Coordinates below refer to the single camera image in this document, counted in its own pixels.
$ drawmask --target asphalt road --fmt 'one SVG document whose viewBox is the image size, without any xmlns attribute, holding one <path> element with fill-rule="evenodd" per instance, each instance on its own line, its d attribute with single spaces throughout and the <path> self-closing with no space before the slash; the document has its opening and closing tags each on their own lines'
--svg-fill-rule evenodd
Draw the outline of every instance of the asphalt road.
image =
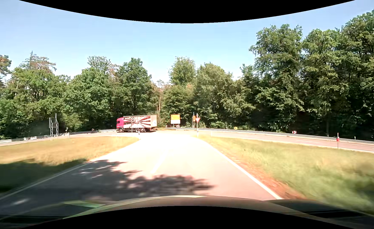
<svg viewBox="0 0 374 229">
<path fill-rule="evenodd" d="M 153 134 L 153 133 L 167 133 L 167 134 L 176 134 L 176 135 L 196 135 L 195 131 L 174 131 L 174 130 L 167 130 L 167 131 L 157 131 L 152 133 L 141 133 L 143 135 L 145 134 Z M 245 138 L 245 139 L 257 139 L 257 140 L 263 140 L 263 141 L 275 141 L 275 142 L 284 142 L 284 143 L 295 143 L 295 144 L 303 144 L 303 145 L 315 145 L 315 146 L 321 146 L 321 147 L 331 147 L 331 148 L 341 148 L 341 149 L 350 149 L 350 150 L 356 150 L 356 151 L 362 151 L 362 152 L 371 152 L 374 153 L 374 144 L 373 143 L 354 143 L 354 142 L 347 142 L 346 140 L 343 140 L 340 138 L 340 142 L 337 144 L 336 139 L 333 138 L 332 140 L 321 140 L 321 139 L 314 139 L 314 138 L 304 138 L 304 137 L 285 137 L 285 136 L 273 136 L 273 135 L 260 135 L 260 134 L 246 134 L 246 133 L 228 133 L 228 132 L 208 132 L 208 131 L 200 131 L 200 134 L 206 134 L 206 135 L 212 135 L 213 137 L 228 137 L 228 138 Z M 70 136 L 71 138 L 76 137 L 98 137 L 98 136 L 135 136 L 136 133 L 96 133 L 96 134 L 77 134 Z M 35 139 L 35 140 L 29 140 L 29 141 L 19 141 L 19 142 L 11 142 L 11 143 L 4 143 L 0 144 L 0 146 L 4 145 L 15 145 L 15 144 L 22 144 L 22 143 L 28 143 L 28 142 L 34 142 L 34 141 L 46 141 L 49 140 L 49 138 L 43 138 L 43 139 Z"/>
<path fill-rule="evenodd" d="M 185 134 L 185 135 L 196 135 L 195 131 L 188 130 L 167 130 L 172 131 L 173 134 Z M 337 148 L 337 141 L 335 138 L 332 140 L 320 140 L 320 139 L 310 139 L 305 137 L 284 137 L 284 136 L 275 136 L 275 135 L 260 135 L 260 134 L 246 134 L 246 133 L 228 133 L 228 132 L 208 132 L 208 131 L 199 131 L 199 134 L 211 135 L 213 137 L 226 137 L 226 138 L 243 138 L 243 139 L 257 139 L 262 141 L 273 141 L 273 142 L 283 142 L 283 143 L 295 143 L 302 145 L 315 145 L 321 147 L 331 147 Z M 372 143 L 354 143 L 347 142 L 340 138 L 338 143 L 338 148 L 356 150 L 362 152 L 371 152 L 374 153 L 374 144 Z"/>
<path fill-rule="evenodd" d="M 280 198 L 200 139 L 167 131 L 134 136 L 140 137 L 134 144 L 5 195 L 0 198 L 0 215 L 69 200 L 124 200 L 180 194 Z"/>
</svg>

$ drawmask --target blue sky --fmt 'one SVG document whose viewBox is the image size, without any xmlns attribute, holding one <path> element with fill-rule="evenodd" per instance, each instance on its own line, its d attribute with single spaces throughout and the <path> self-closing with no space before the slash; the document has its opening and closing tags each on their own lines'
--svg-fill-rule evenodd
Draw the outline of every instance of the blue sky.
<svg viewBox="0 0 374 229">
<path fill-rule="evenodd" d="M 248 51 L 264 27 L 297 24 L 303 34 L 312 29 L 340 28 L 353 17 L 374 9 L 374 0 L 355 0 L 331 7 L 271 18 L 207 24 L 135 22 L 73 13 L 18 0 L 0 0 L 0 54 L 9 55 L 12 68 L 33 50 L 57 65 L 56 74 L 74 76 L 87 68 L 91 55 L 122 64 L 132 57 L 154 81 L 168 80 L 175 56 L 196 65 L 212 62 L 241 76 L 242 64 L 253 64 Z"/>
</svg>

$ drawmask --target metal guardrail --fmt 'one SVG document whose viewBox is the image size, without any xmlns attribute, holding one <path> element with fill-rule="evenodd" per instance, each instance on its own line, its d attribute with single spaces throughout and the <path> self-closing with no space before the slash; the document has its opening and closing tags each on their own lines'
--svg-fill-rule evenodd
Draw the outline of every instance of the metal guardrail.
<svg viewBox="0 0 374 229">
<path fill-rule="evenodd" d="M 197 128 L 177 128 L 177 127 L 169 127 L 166 128 L 168 130 L 197 130 Z M 325 136 L 316 136 L 316 135 L 306 135 L 306 134 L 290 134 L 290 133 L 276 133 L 276 132 L 267 132 L 267 131 L 254 131 L 254 130 L 231 130 L 231 129 L 213 129 L 213 128 L 199 128 L 199 131 L 214 131 L 214 132 L 229 132 L 229 133 L 247 133 L 247 134 L 261 134 L 261 135 L 272 135 L 272 136 L 282 136 L 282 137 L 302 137 L 302 138 L 314 138 L 319 140 L 327 140 L 327 141 L 335 141 L 335 137 L 325 137 Z M 115 132 L 116 129 L 108 129 L 108 130 L 94 130 L 94 131 L 81 131 L 81 132 L 71 132 L 67 133 L 69 135 L 77 135 L 77 134 L 95 134 L 95 133 L 108 133 L 108 132 Z M 58 136 L 66 136 L 65 133 L 58 134 Z M 3 143 L 10 143 L 16 141 L 28 141 L 40 138 L 50 138 L 50 135 L 42 135 L 42 136 L 34 136 L 34 137 L 24 137 L 24 138 L 15 138 L 15 139 L 6 139 L 0 140 L 0 144 Z M 374 141 L 363 141 L 363 140 L 354 140 L 354 139 L 347 139 L 341 138 L 341 141 L 350 142 L 350 143 L 365 143 L 365 144 L 374 144 Z"/>
<path fill-rule="evenodd" d="M 62 134 L 58 134 L 58 136 L 68 136 L 68 135 L 76 135 L 76 134 L 108 133 L 108 132 L 114 132 L 114 131 L 116 131 L 116 129 L 94 130 L 94 131 L 81 131 L 81 132 L 71 132 L 71 133 L 67 133 L 67 134 L 62 133 Z M 47 134 L 47 135 L 42 135 L 42 136 L 5 139 L 5 140 L 0 140 L 0 144 L 10 143 L 10 142 L 17 142 L 17 141 L 29 141 L 29 140 L 42 139 L 42 138 L 50 138 L 50 135 Z"/>
<path fill-rule="evenodd" d="M 197 128 L 178 128 L 178 127 L 169 127 L 168 130 L 197 130 Z M 272 136 L 282 136 L 282 137 L 302 137 L 302 138 L 314 138 L 327 141 L 335 141 L 336 137 L 325 137 L 325 136 L 316 136 L 316 135 L 306 135 L 306 134 L 290 134 L 290 133 L 277 133 L 277 132 L 267 132 L 267 131 L 254 131 L 254 130 L 231 130 L 231 129 L 213 129 L 213 128 L 199 128 L 199 131 L 210 131 L 210 132 L 229 132 L 229 133 L 248 133 L 248 134 L 261 134 L 261 135 L 272 135 Z M 350 143 L 365 143 L 365 144 L 374 144 L 374 141 L 363 141 L 363 140 L 354 140 L 347 138 L 340 138 L 340 141 L 350 142 Z"/>
</svg>

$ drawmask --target semi-trailer truck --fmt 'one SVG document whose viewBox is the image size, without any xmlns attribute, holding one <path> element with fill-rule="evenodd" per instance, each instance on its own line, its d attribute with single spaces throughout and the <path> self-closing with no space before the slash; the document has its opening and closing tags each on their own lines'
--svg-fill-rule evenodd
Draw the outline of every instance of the semi-trailer truck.
<svg viewBox="0 0 374 229">
<path fill-rule="evenodd" d="M 157 127 L 156 115 L 133 115 L 124 116 L 116 120 L 116 131 L 146 132 Z"/>
</svg>

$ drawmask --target dry grass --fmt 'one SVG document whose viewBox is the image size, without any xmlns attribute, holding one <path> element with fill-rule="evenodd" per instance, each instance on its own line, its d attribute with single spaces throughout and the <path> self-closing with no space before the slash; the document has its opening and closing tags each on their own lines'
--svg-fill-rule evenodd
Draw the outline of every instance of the dry grass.
<svg viewBox="0 0 374 229">
<path fill-rule="evenodd" d="M 0 193 L 123 148 L 135 137 L 54 139 L 0 146 Z"/>
<path fill-rule="evenodd" d="M 200 136 L 310 199 L 374 214 L 374 154 Z"/>
</svg>

